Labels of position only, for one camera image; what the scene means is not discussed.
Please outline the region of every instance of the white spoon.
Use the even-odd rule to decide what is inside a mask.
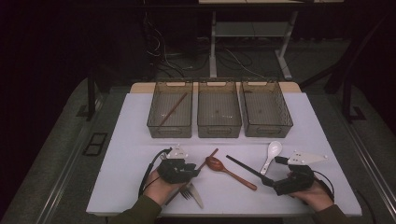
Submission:
[[[274,157],[279,155],[281,151],[282,151],[282,144],[280,144],[280,142],[274,141],[270,143],[270,145],[268,146],[267,161],[262,167],[260,174],[265,175],[265,173],[267,173],[268,166],[270,165],[271,161],[274,159]]]

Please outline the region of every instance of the wooden spoon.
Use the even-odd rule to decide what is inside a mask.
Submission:
[[[214,171],[221,171],[221,172],[224,172],[224,173],[226,173],[226,174],[229,174],[230,176],[232,176],[233,178],[235,178],[236,180],[238,180],[239,182],[241,182],[242,184],[244,184],[244,185],[247,186],[248,188],[253,189],[253,190],[256,190],[256,189],[257,189],[257,186],[256,186],[256,185],[254,185],[254,184],[248,182],[247,180],[245,180],[245,179],[239,177],[238,175],[232,173],[231,171],[227,170],[227,169],[224,167],[223,163],[222,163],[220,160],[218,160],[217,158],[214,158],[214,157],[206,157],[205,162],[206,162],[206,165],[207,165],[210,169],[212,169],[212,170],[214,170]]]

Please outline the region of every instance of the floor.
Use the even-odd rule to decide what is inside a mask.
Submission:
[[[167,60],[171,63],[163,62],[157,77],[209,76],[206,41],[202,40],[202,54],[194,59],[183,58],[169,49]],[[343,55],[348,44],[347,40],[290,42],[286,61],[293,75],[292,81],[301,83],[329,67]],[[220,40],[218,77],[260,75],[282,80],[274,55],[278,46],[278,39]],[[390,172],[396,169],[396,137],[356,88],[352,92],[352,105],[357,106],[366,119],[347,123],[340,113],[342,93],[326,94],[323,90],[325,83],[326,78],[323,78],[303,91],[308,94],[334,154],[361,204],[362,217],[353,219],[357,223],[395,223],[396,217],[389,211],[395,204],[394,197],[387,201],[387,194],[392,196],[396,189],[396,179]],[[104,217],[87,214],[85,209],[129,89],[128,86],[114,86],[110,93],[97,92],[97,112],[91,121],[87,121],[83,117],[88,99],[87,81],[76,87],[1,224],[106,223]],[[94,133],[107,133],[102,152],[98,156],[84,156],[82,151]],[[364,161],[362,155],[369,156],[373,162]],[[272,223],[265,221],[271,220],[253,222]],[[288,217],[282,221],[285,224],[313,223],[310,217]],[[246,223],[246,220],[220,223]]]

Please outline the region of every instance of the gray plastic basket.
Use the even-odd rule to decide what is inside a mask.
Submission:
[[[153,138],[190,138],[192,79],[158,79],[148,114]]]
[[[293,122],[275,79],[243,78],[239,96],[246,137],[286,137]]]
[[[242,120],[233,78],[200,78],[198,92],[198,136],[237,138]]]

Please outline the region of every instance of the sleeve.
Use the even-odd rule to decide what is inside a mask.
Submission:
[[[142,195],[131,209],[111,218],[109,224],[153,224],[161,211],[157,203]]]
[[[332,205],[314,214],[316,224],[352,224],[352,221],[336,205]]]

